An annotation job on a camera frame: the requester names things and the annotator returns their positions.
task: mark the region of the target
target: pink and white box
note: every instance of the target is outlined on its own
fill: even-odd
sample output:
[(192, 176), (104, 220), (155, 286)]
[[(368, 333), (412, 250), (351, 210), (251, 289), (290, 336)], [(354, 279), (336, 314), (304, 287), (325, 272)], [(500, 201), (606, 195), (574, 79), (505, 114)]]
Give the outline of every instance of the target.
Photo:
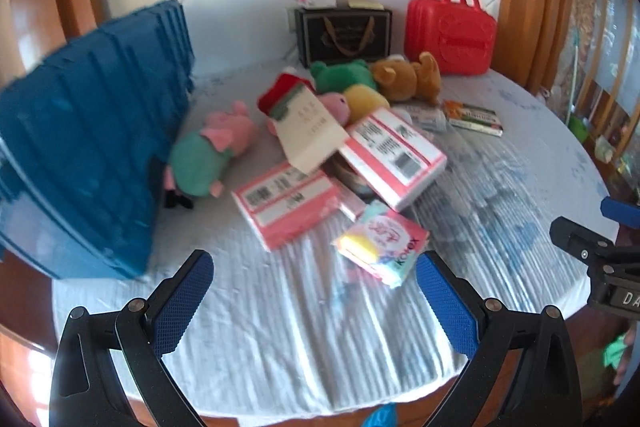
[(233, 191), (265, 250), (292, 241), (340, 207), (340, 190), (321, 170), (303, 174), (288, 163)]
[(393, 210), (409, 206), (447, 166), (447, 157), (385, 107), (354, 124), (339, 149)]

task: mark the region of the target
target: pink pig plush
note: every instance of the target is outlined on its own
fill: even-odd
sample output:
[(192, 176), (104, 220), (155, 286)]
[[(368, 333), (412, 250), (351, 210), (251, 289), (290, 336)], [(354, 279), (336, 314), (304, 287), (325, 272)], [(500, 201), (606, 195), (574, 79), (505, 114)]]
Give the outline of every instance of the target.
[(190, 198), (178, 196), (178, 191), (185, 196), (219, 197), (224, 189), (222, 172), (231, 158), (251, 145), (256, 132), (244, 102), (235, 102), (233, 112), (209, 113), (204, 127), (186, 134), (171, 151), (164, 172), (164, 206), (193, 206)]
[[(331, 116), (341, 125), (347, 125), (351, 111), (347, 104), (347, 99), (339, 92), (328, 92), (318, 96), (318, 100), (322, 102), (322, 105), (326, 107), (327, 111), (331, 113)], [(271, 118), (267, 120), (267, 129), (273, 136), (276, 135), (276, 128)]]

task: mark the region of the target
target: black gift box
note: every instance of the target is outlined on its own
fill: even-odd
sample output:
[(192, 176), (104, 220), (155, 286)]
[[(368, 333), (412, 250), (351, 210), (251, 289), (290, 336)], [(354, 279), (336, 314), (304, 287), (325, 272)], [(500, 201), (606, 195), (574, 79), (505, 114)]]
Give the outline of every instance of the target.
[(380, 60), (389, 55), (391, 11), (365, 9), (296, 10), (296, 33), (300, 63), (327, 64), (356, 58)]

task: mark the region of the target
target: yellow plush toy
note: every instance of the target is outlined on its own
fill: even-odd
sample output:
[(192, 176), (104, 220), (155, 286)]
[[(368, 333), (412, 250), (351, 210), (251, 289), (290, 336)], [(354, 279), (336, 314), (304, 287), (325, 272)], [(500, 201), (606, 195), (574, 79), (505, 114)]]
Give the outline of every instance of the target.
[(384, 96), (364, 84), (354, 84), (342, 95), (347, 99), (347, 105), (351, 111), (349, 124), (369, 116), (379, 107), (389, 108), (389, 102)]
[(430, 105), (438, 105), (440, 70), (429, 52), (420, 54), (420, 62), (407, 62), (394, 56), (379, 60), (370, 67), (380, 93), (390, 102), (404, 102), (420, 98)]

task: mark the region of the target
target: metal screw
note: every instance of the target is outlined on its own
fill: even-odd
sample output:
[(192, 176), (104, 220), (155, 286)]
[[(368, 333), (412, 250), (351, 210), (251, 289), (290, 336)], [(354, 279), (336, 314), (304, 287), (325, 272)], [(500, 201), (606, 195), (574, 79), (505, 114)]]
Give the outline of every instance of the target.
[(487, 299), (484, 305), (492, 312), (499, 312), (502, 309), (502, 303), (498, 299)]
[(559, 319), (560, 318), (560, 310), (558, 308), (556, 308), (555, 306), (547, 306), (545, 308), (545, 312), (552, 319)]
[(82, 306), (78, 306), (77, 308), (73, 308), (71, 313), (69, 313), (69, 317), (72, 319), (79, 319), (84, 315), (84, 308)]
[(130, 312), (139, 312), (145, 307), (145, 299), (133, 299), (127, 308)]

